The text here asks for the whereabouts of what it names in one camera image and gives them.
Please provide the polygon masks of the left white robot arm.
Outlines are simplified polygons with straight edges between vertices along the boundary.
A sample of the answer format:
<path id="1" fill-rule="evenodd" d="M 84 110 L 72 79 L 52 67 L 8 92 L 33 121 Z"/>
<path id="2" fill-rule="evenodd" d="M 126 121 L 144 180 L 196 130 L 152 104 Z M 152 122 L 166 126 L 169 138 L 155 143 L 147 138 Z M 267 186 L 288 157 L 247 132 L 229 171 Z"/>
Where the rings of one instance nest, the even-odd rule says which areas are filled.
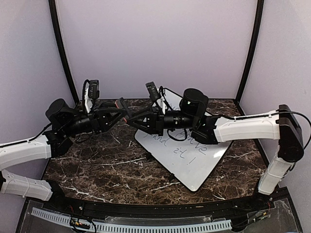
<path id="1" fill-rule="evenodd" d="M 50 122 L 42 132 L 0 146 L 0 192 L 49 201 L 57 211 L 65 211 L 69 202 L 57 182 L 27 178 L 9 172 L 7 168 L 62 156 L 73 144 L 71 137 L 81 133 L 105 133 L 125 115 L 125 109 L 111 103 L 103 103 L 84 113 L 70 108 L 64 99 L 55 100 L 46 111 Z"/>

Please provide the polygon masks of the red whiteboard eraser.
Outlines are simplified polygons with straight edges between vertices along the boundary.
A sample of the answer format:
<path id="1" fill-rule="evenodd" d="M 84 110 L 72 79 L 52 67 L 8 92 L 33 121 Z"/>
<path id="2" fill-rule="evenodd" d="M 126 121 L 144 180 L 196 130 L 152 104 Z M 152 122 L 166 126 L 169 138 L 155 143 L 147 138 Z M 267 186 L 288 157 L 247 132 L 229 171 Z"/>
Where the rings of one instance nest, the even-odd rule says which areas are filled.
<path id="1" fill-rule="evenodd" d="M 123 119 L 127 122 L 128 118 L 132 115 L 129 107 L 127 106 L 124 98 L 119 98 L 116 100 L 115 105 L 117 108 L 121 109 L 123 112 Z"/>

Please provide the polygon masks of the white whiteboard black frame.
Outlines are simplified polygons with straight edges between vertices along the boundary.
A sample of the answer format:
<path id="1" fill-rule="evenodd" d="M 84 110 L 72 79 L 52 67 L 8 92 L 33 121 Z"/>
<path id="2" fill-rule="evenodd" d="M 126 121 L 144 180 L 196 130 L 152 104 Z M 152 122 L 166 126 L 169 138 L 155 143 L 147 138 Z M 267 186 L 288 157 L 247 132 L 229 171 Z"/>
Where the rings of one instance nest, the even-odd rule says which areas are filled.
<path id="1" fill-rule="evenodd" d="M 173 132 L 164 130 L 162 136 L 137 130 L 135 140 L 187 189 L 195 192 L 220 162 L 232 142 L 204 145 L 190 135 L 189 130 L 185 134 L 183 129 Z"/>

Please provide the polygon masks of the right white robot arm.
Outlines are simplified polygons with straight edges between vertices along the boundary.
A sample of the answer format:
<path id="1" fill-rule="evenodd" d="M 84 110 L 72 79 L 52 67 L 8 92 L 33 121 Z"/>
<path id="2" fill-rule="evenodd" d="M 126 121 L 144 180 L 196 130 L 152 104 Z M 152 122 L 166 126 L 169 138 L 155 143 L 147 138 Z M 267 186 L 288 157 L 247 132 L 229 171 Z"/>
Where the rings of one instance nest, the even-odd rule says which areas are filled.
<path id="1" fill-rule="evenodd" d="M 150 94 L 152 105 L 125 121 L 137 129 L 136 140 L 191 191 L 199 189 L 232 141 L 277 140 L 276 155 L 248 199 L 257 211 L 304 155 L 301 127 L 287 105 L 259 115 L 225 116 L 207 113 L 208 97 L 194 88 L 183 96 L 165 88 Z"/>

